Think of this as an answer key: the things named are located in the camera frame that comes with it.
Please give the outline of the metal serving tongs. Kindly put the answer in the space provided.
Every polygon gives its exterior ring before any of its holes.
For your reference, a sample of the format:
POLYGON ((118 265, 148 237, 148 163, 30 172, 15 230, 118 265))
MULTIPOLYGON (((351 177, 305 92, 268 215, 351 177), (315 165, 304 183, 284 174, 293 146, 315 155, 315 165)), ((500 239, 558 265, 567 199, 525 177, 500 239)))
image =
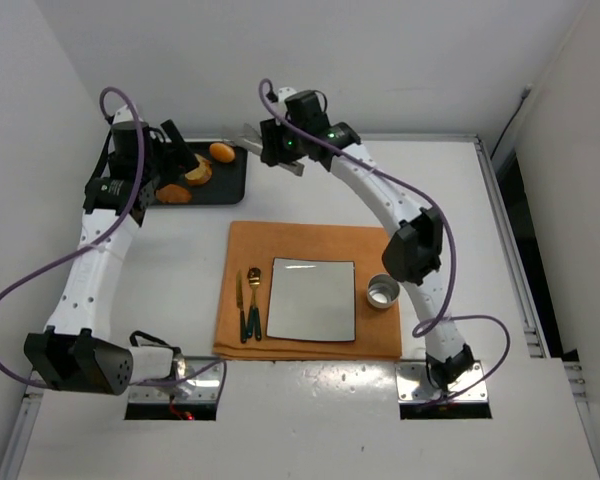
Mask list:
MULTIPOLYGON (((220 133, 223 142, 239 146, 258 157, 262 157, 262 138, 260 133, 249 123, 244 123, 241 127, 222 125, 220 133)), ((304 166, 298 161, 292 161, 290 164, 278 163, 276 167, 284 169, 296 177, 302 177, 304 173, 304 166)))

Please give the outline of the round orange bread roll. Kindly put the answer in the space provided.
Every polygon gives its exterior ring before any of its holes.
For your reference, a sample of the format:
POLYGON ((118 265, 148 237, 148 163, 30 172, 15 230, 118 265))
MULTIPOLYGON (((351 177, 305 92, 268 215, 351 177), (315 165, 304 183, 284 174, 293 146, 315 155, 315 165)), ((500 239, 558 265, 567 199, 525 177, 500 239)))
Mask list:
POLYGON ((209 153, 213 159, 225 164, 232 163, 236 159, 234 148, 222 142, 211 143, 209 153))

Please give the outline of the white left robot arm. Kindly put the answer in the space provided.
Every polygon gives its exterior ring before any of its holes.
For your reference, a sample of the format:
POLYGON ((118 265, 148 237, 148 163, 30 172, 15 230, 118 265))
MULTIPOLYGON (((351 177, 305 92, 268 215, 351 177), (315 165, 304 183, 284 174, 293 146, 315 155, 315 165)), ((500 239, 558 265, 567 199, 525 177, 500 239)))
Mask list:
POLYGON ((173 389, 184 382, 179 348, 155 337, 110 342, 111 311, 123 262, 158 189, 199 163, 171 120, 135 124, 120 108, 85 185, 82 227, 61 298, 24 353, 47 388, 120 395, 131 385, 173 389))

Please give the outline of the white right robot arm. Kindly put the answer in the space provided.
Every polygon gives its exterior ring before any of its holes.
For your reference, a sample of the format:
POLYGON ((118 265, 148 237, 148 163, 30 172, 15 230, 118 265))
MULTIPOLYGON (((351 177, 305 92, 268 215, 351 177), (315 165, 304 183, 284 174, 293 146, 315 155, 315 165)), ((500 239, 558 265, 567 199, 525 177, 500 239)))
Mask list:
POLYGON ((457 273, 455 239, 440 207, 424 192, 382 171, 360 136, 345 122, 333 124, 326 98, 315 90, 258 87, 271 118, 260 124, 261 161, 296 176, 302 159, 320 164, 371 210, 389 242, 382 264, 407 292, 417 315, 413 337, 425 341, 430 382, 446 391, 469 370, 471 348, 447 314, 457 273))

